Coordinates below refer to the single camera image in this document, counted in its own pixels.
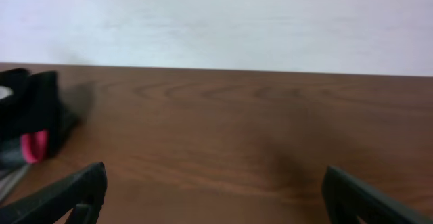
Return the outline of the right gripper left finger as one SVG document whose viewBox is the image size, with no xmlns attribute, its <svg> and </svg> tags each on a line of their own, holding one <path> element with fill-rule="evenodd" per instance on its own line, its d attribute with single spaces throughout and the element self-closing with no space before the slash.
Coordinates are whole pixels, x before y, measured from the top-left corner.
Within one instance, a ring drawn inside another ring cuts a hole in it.
<svg viewBox="0 0 433 224">
<path fill-rule="evenodd" d="M 96 162 L 1 208 L 1 222 L 96 224 L 108 188 L 105 166 Z"/>
</svg>

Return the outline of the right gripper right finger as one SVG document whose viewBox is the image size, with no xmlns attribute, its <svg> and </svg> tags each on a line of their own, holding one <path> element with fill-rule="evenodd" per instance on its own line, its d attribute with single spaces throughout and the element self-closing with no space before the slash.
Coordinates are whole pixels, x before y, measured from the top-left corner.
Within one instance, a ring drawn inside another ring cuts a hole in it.
<svg viewBox="0 0 433 224">
<path fill-rule="evenodd" d="M 432 220 L 334 166 L 326 170 L 321 193 L 332 224 L 432 224 Z"/>
</svg>

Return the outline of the black t-shirt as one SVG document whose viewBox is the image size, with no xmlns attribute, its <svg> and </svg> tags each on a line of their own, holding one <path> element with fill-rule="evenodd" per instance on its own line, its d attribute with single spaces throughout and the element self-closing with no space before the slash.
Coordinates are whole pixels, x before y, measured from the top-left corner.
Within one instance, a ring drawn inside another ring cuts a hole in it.
<svg viewBox="0 0 433 224">
<path fill-rule="evenodd" d="M 56 71 L 1 72 L 1 140 L 47 130 L 49 158 L 58 153 L 77 122 L 78 116 L 60 99 Z"/>
</svg>

